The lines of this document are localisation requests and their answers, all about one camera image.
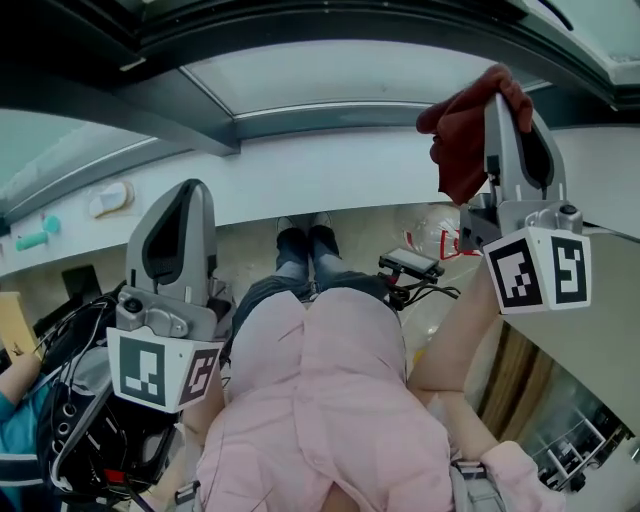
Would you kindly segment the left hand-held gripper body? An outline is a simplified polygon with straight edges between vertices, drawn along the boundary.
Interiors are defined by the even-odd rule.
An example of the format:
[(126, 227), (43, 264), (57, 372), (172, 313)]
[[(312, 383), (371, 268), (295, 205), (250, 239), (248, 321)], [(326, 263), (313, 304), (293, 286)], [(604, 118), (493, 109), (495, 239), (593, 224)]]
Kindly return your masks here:
[(131, 286), (107, 329), (114, 393), (164, 413), (202, 401), (224, 347), (216, 312)]

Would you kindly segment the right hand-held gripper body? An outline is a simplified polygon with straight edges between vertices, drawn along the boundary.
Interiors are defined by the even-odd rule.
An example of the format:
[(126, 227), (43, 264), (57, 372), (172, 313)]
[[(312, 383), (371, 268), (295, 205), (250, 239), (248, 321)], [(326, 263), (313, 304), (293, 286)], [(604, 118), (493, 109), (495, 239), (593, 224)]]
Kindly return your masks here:
[(459, 247), (484, 255), (501, 313), (589, 306), (591, 244), (581, 211), (565, 199), (490, 200), (480, 194), (461, 207)]

